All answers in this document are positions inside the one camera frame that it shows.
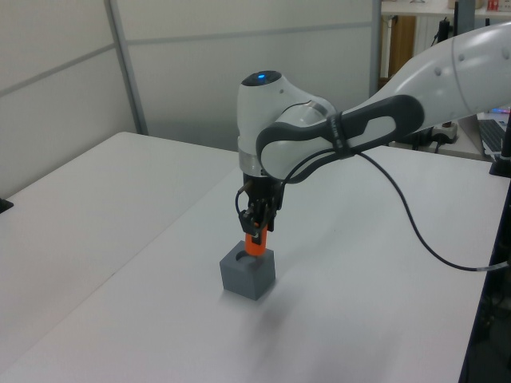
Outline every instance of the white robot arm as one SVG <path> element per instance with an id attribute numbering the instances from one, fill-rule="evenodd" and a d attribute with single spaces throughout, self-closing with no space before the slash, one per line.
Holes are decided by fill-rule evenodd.
<path id="1" fill-rule="evenodd" d="M 262 230 L 273 228 L 284 180 L 300 182 L 333 160 L 509 103 L 509 36 L 511 22 L 443 41 L 408 61 L 369 100 L 343 113 L 280 73 L 247 77 L 238 93 L 244 173 L 238 194 L 249 197 L 248 209 L 239 211 L 245 233 L 264 246 Z"/>

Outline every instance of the gray cube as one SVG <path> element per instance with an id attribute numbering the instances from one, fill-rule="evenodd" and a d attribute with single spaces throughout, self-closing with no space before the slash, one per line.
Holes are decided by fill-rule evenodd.
<path id="1" fill-rule="evenodd" d="M 245 242 L 240 241 L 220 261 L 220 272 L 225 290 L 256 301 L 275 281 L 273 251 L 267 249 L 253 257 L 245 252 Z"/>

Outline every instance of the power strip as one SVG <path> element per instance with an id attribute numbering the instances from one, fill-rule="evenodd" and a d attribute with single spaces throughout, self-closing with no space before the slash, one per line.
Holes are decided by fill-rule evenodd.
<path id="1" fill-rule="evenodd" d="M 456 134 L 458 133 L 458 124 L 454 122 L 448 124 L 436 125 L 431 131 L 431 140 L 442 142 L 443 144 L 453 144 L 456 141 Z"/>

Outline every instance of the orange object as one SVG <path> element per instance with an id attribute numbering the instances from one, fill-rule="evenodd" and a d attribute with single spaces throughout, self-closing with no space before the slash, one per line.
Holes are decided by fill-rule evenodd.
<path id="1" fill-rule="evenodd" d="M 266 233 L 268 231 L 268 226 L 266 226 L 261 231 L 261 244 L 258 245 L 257 243 L 252 242 L 252 236 L 249 234 L 245 235 L 245 251 L 249 255 L 253 255 L 255 257 L 259 255 L 263 255 L 266 251 Z"/>

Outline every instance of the laptop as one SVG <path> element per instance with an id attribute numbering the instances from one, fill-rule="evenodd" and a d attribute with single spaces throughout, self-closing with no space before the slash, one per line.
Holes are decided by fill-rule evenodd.
<path id="1" fill-rule="evenodd" d="M 472 115 L 459 119 L 458 124 L 484 157 L 495 160 L 502 149 L 506 128 L 504 121 L 478 120 L 477 115 Z"/>

